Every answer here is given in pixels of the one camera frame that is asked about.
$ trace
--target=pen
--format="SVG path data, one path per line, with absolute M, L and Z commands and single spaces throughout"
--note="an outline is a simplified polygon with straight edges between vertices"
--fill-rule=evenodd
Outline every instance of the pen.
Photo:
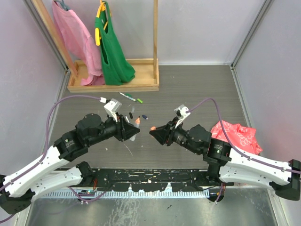
M 131 97 L 128 97 L 127 95 L 125 95 L 124 93 L 120 93 L 122 96 L 124 96 L 124 97 L 126 97 L 126 98 L 128 98 L 128 99 L 130 99 L 130 100 L 132 100 L 132 101 L 135 101 L 136 102 L 136 100 L 134 99 L 134 98 L 131 98 Z

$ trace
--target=wooden post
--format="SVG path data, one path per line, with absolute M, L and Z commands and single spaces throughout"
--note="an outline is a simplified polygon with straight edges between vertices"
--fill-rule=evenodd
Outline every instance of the wooden post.
M 64 41 L 61 39 L 60 34 L 57 32 L 55 25 L 45 8 L 45 5 L 42 0 L 32 0 L 37 12 L 39 13 L 40 17 L 42 18 L 45 26 L 47 27 L 53 41 L 56 44 L 56 47 L 60 51 L 65 63 L 67 64 L 68 68 L 70 69 L 71 73 L 77 78 L 77 70 L 74 66 L 74 63 L 68 53 L 68 50 L 65 47 Z
M 157 77 L 158 0 L 154 0 L 154 78 Z

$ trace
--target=red plastic bag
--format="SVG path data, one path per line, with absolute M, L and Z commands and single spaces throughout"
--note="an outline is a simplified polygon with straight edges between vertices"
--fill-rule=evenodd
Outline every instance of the red plastic bag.
M 252 154 L 259 154 L 262 151 L 262 148 L 258 145 L 255 138 L 256 129 L 244 127 L 240 124 L 232 125 L 224 120 L 222 121 L 222 124 L 234 146 Z M 211 133 L 213 138 L 228 142 L 222 131 L 220 122 L 213 126 Z

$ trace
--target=robotic arm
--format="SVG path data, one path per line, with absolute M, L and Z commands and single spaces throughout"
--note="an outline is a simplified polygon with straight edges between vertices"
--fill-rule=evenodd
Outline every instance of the robotic arm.
M 118 141 L 125 141 L 139 133 L 138 128 L 127 122 L 123 115 L 117 113 L 120 107 L 121 103 L 112 99 L 104 106 L 108 114 L 105 122 L 97 114 L 86 115 L 77 123 L 74 130 L 63 134 L 55 141 L 54 145 L 47 150 L 43 160 L 39 157 L 16 173 L 8 176 L 0 175 L 0 187 L 5 186 L 5 189 L 0 192 L 0 206 L 7 213 L 15 214 L 51 191 L 66 186 L 90 184 L 94 176 L 86 162 L 64 173 L 53 176 L 49 173 L 86 154 L 88 148 L 94 144 L 111 137 L 115 137 Z M 12 179 L 37 163 L 39 163 L 37 167 L 11 183 Z
M 238 153 L 227 142 L 211 138 L 211 133 L 196 125 L 190 130 L 182 128 L 183 121 L 189 116 L 188 108 L 181 105 L 175 109 L 177 117 L 165 126 L 157 127 L 150 134 L 161 144 L 170 146 L 176 142 L 196 155 L 203 155 L 209 164 L 207 178 L 212 182 L 247 183 L 275 190 L 276 195 L 297 201 L 300 199 L 300 174 L 288 170 L 301 170 L 297 160 L 289 162 L 274 161 L 251 153 Z

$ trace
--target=wooden clothing rack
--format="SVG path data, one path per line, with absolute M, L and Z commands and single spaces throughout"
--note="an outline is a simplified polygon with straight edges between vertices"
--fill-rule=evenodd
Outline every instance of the wooden clothing rack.
M 42 0 L 32 0 L 38 14 L 49 31 L 57 49 L 62 55 L 66 65 L 71 71 L 68 82 L 68 90 L 73 93 L 82 92 L 135 92 L 135 91 L 158 91 L 159 68 L 157 59 L 157 36 L 158 36 L 158 0 L 154 0 L 154 56 L 149 59 L 127 59 L 136 70 L 135 78 L 120 86 L 81 86 L 82 78 L 88 77 L 86 65 L 81 60 L 72 61 L 64 41 L 57 32 Z

